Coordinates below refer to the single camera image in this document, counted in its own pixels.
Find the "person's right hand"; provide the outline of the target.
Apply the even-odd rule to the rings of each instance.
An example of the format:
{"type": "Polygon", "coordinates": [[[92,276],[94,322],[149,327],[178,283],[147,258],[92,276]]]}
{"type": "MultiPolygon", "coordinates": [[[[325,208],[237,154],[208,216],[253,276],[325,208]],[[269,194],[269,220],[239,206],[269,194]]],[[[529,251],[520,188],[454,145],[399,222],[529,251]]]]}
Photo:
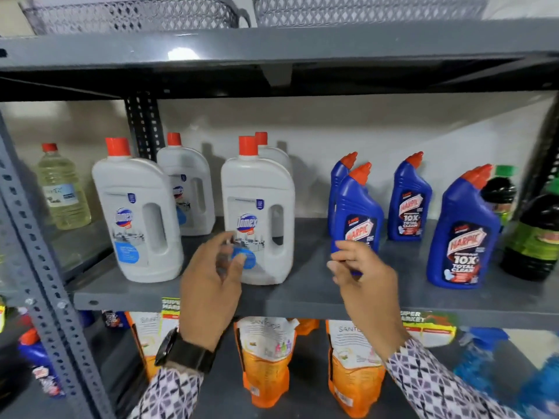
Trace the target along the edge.
{"type": "Polygon", "coordinates": [[[345,263],[356,281],[339,286],[347,314],[386,363],[410,339],[401,321],[397,274],[365,243],[340,240],[336,246],[331,260],[345,263]]]}

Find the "person's left hand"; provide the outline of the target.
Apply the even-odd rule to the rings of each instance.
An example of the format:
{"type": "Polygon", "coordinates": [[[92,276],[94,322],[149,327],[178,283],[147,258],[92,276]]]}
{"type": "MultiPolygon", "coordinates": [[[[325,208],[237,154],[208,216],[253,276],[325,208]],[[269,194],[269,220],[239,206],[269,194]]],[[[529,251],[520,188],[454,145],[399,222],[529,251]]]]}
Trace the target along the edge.
{"type": "Polygon", "coordinates": [[[186,342],[208,350],[219,345],[242,292],[241,287],[222,286],[233,236],[233,231],[221,232],[200,245],[181,277],[179,333],[186,342]]]}

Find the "person's left forearm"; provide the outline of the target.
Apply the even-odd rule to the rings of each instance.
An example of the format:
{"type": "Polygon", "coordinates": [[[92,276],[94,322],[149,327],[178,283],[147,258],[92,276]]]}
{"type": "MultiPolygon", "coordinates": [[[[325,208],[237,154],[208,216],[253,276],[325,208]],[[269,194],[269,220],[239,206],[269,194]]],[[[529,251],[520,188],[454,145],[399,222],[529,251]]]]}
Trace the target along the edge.
{"type": "Polygon", "coordinates": [[[190,419],[204,377],[191,369],[161,367],[127,419],[190,419]]]}

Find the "person's right forearm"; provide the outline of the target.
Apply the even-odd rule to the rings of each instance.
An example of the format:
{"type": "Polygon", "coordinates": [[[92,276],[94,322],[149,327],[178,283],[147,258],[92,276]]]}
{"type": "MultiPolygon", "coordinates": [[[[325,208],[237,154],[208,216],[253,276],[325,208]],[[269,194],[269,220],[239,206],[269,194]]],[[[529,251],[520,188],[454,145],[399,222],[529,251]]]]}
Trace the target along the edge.
{"type": "Polygon", "coordinates": [[[391,355],[385,367],[420,419],[522,419],[465,383],[413,338],[391,355]]]}

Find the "white cleaner bottle red cap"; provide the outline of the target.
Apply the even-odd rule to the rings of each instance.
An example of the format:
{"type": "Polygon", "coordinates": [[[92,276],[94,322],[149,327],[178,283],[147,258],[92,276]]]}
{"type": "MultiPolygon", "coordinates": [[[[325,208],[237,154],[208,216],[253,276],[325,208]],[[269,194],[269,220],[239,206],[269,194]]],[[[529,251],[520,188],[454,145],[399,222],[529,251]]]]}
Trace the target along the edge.
{"type": "Polygon", "coordinates": [[[272,177],[273,181],[293,181],[292,162],[283,150],[268,144],[267,132],[256,132],[255,141],[258,150],[258,161],[255,168],[265,177],[272,177]]]}
{"type": "Polygon", "coordinates": [[[295,252],[295,185],[288,170],[258,154],[255,136],[239,137],[239,154],[221,168],[225,230],[233,258],[245,256],[241,282],[283,283],[295,252]]]}
{"type": "Polygon", "coordinates": [[[160,283],[178,277],[184,254],[171,181],[154,161],[134,157],[127,138],[106,138],[92,177],[124,277],[160,283]]]}
{"type": "Polygon", "coordinates": [[[169,176],[182,236],[208,235],[215,224],[211,172],[199,151],[184,147],[178,132],[167,134],[167,145],[157,153],[157,163],[169,176]]]}

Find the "black wrist watch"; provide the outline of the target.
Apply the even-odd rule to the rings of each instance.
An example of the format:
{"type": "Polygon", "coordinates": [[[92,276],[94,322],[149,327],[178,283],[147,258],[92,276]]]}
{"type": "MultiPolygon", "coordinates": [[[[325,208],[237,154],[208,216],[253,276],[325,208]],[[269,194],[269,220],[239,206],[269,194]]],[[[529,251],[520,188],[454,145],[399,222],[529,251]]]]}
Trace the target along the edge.
{"type": "Polygon", "coordinates": [[[181,337],[178,328],[175,327],[164,337],[155,355],[154,365],[166,367],[169,363],[174,363],[201,374],[208,374],[213,367],[218,348],[219,346],[213,350],[208,350],[202,346],[186,342],[181,337]]]}

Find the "dark bottle green cap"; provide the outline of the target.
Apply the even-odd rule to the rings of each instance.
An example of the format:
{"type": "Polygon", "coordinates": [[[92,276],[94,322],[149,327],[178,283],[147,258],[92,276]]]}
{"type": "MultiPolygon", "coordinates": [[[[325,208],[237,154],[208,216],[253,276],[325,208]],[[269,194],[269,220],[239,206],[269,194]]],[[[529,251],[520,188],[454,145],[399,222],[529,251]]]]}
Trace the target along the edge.
{"type": "Polygon", "coordinates": [[[512,181],[515,173],[513,165],[497,165],[493,177],[480,192],[488,208],[499,218],[500,232],[506,227],[515,207],[518,191],[512,181]]]}
{"type": "Polygon", "coordinates": [[[521,215],[500,267],[517,278],[542,282],[559,261],[559,177],[521,215]]]}

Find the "yellow liquid bottle red cap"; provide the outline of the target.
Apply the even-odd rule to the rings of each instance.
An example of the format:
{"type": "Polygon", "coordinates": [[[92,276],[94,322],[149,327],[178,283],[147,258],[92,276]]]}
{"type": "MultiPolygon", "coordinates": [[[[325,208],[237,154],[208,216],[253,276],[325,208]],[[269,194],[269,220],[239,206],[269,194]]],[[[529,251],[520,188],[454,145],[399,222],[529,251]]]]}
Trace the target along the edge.
{"type": "Polygon", "coordinates": [[[86,194],[75,164],[59,153],[56,143],[42,143],[37,164],[38,184],[57,229],[69,231],[92,221],[86,194]]]}

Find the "grey metal shelving rack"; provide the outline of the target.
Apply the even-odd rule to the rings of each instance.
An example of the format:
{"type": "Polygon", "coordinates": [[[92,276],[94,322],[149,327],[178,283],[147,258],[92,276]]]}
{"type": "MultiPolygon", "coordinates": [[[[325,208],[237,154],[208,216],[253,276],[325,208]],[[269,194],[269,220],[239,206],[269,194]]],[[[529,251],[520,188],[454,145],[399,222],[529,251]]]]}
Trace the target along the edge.
{"type": "MultiPolygon", "coordinates": [[[[0,38],[0,103],[126,99],[135,148],[159,139],[134,120],[160,98],[260,98],[559,89],[559,19],[392,22],[341,27],[241,28],[180,33],[72,34],[0,38]]],[[[115,419],[96,366],[77,359],[84,336],[70,331],[75,309],[161,307],[178,280],[110,290],[95,278],[68,296],[44,239],[35,195],[22,184],[17,153],[0,111],[0,225],[20,302],[52,338],[59,374],[68,366],[67,403],[88,419],[115,419]]]]}

